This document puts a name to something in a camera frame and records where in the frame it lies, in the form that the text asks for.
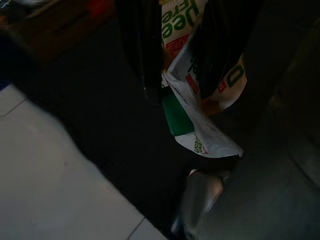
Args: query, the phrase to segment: white floor tile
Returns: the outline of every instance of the white floor tile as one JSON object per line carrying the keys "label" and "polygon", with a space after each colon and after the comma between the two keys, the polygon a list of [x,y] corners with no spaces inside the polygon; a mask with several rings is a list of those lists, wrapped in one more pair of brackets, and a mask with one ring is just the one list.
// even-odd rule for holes
{"label": "white floor tile", "polygon": [[166,238],[147,219],[144,219],[129,240],[166,240]]}
{"label": "white floor tile", "polygon": [[143,219],[28,100],[0,133],[0,239],[126,240]]}
{"label": "white floor tile", "polygon": [[8,114],[12,109],[25,100],[25,96],[20,93],[12,84],[0,91],[0,117]]}

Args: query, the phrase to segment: snack bag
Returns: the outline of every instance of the snack bag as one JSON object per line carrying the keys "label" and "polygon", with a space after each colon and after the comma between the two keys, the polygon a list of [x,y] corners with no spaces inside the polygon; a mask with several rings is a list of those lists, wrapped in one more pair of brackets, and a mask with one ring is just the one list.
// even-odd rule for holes
{"label": "snack bag", "polygon": [[163,72],[168,85],[194,125],[194,132],[176,136],[175,139],[182,146],[204,157],[241,156],[243,150],[209,119],[208,110],[205,112],[203,108],[208,107],[208,102],[211,101],[211,105],[215,107],[209,106],[209,110],[219,112],[237,100],[247,82],[243,63],[240,59],[239,64],[229,71],[213,95],[203,103],[196,75],[198,66],[190,48],[200,23],[201,18],[178,56],[168,70]]}
{"label": "snack bag", "polygon": [[172,0],[162,5],[162,46],[177,56],[208,0]]}

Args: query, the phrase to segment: dark floor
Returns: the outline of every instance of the dark floor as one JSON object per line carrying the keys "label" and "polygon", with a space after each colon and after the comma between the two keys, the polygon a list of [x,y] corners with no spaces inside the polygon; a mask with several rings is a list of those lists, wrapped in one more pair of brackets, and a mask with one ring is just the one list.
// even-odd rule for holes
{"label": "dark floor", "polygon": [[[244,149],[274,86],[319,16],[319,5],[269,0],[261,12],[244,53],[246,89],[234,106],[214,117]],[[12,80],[62,121],[83,154],[164,234],[190,169],[231,168],[237,160],[203,158],[175,142],[162,108],[144,99],[126,64],[117,19],[36,76]]]}

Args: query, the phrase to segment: black fabric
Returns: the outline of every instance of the black fabric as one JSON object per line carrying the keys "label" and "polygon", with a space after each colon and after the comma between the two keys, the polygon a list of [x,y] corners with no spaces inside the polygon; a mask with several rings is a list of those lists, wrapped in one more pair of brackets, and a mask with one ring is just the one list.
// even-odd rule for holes
{"label": "black fabric", "polygon": [[[243,96],[215,116],[244,148],[306,31],[275,15],[261,13],[244,53],[248,84]],[[175,142],[162,108],[145,100],[127,65],[119,32],[112,19],[37,75],[15,72],[10,80],[61,120],[82,153],[167,234],[190,169],[208,164],[228,169],[237,157],[208,161]]]}
{"label": "black fabric", "polygon": [[295,54],[197,239],[320,239],[319,65],[320,28]]}

